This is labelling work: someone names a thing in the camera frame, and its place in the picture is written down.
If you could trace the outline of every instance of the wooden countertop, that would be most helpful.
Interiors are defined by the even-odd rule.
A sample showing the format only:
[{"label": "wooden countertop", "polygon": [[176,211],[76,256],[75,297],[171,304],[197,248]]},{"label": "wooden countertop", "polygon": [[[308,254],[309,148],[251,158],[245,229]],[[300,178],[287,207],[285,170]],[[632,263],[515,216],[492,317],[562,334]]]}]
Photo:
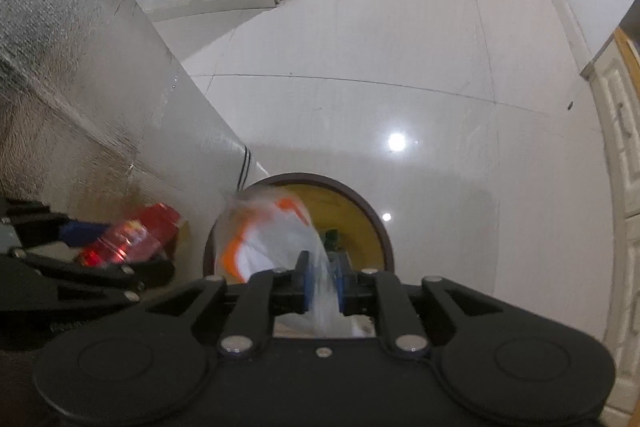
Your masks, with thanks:
[{"label": "wooden countertop", "polygon": [[631,81],[636,88],[636,95],[638,95],[638,98],[640,98],[640,63],[638,62],[636,54],[632,51],[632,41],[620,28],[616,28],[616,30],[613,32],[613,38],[616,41],[618,49],[620,50],[622,59],[625,61],[625,66],[629,71]]}]

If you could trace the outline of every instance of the bolt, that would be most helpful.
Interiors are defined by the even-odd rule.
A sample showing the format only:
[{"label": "bolt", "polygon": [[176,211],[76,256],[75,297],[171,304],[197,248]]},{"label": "bolt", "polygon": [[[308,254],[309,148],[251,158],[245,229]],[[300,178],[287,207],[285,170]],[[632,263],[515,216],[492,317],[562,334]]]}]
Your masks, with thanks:
[{"label": "bolt", "polygon": [[396,346],[408,353],[421,351],[429,345],[429,341],[419,335],[401,335],[396,338]]},{"label": "bolt", "polygon": [[316,355],[321,359],[328,359],[333,353],[334,350],[331,347],[318,347],[316,349]]},{"label": "bolt", "polygon": [[131,302],[140,302],[140,295],[132,291],[124,292],[124,296],[129,299]]},{"label": "bolt", "polygon": [[254,342],[243,335],[231,335],[220,341],[220,347],[228,353],[244,353],[254,347]]}]

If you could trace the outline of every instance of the trash bag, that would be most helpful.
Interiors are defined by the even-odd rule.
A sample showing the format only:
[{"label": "trash bag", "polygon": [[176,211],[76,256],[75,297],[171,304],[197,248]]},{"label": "trash bag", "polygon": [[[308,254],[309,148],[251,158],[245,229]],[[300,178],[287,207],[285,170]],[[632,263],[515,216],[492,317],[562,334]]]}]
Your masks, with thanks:
[{"label": "trash bag", "polygon": [[259,271],[294,269],[300,252],[308,251],[314,277],[310,309],[278,317],[276,332],[280,325],[280,336],[368,336],[366,320],[340,313],[322,240],[305,205],[285,189],[254,187],[238,194],[216,222],[214,248],[215,272],[230,283],[247,282]]}]

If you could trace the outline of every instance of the round trash bin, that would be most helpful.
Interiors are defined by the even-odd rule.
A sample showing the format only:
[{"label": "round trash bin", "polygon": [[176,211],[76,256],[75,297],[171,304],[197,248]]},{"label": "round trash bin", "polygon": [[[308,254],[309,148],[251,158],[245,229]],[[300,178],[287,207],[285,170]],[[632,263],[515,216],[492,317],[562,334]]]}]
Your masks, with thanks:
[{"label": "round trash bin", "polygon": [[[337,246],[347,252],[354,270],[394,271],[394,253],[385,225],[371,205],[347,185],[319,174],[292,172],[265,178],[245,190],[260,186],[283,187],[297,195],[321,235],[337,230]],[[204,275],[214,272],[215,227],[214,224],[204,252]]]}]

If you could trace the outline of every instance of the baseboard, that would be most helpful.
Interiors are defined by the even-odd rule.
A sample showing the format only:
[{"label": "baseboard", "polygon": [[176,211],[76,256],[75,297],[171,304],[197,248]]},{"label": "baseboard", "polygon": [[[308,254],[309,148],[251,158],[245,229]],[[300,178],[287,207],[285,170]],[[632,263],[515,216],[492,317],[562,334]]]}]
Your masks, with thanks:
[{"label": "baseboard", "polygon": [[177,0],[162,4],[153,1],[142,3],[143,10],[153,22],[201,13],[273,8],[274,6],[276,6],[274,0]]},{"label": "baseboard", "polygon": [[556,12],[558,12],[558,18],[564,29],[566,39],[569,41],[569,47],[574,55],[578,72],[582,73],[593,58],[587,46],[587,41],[584,39],[582,29],[567,0],[551,0],[551,2],[554,4]]}]

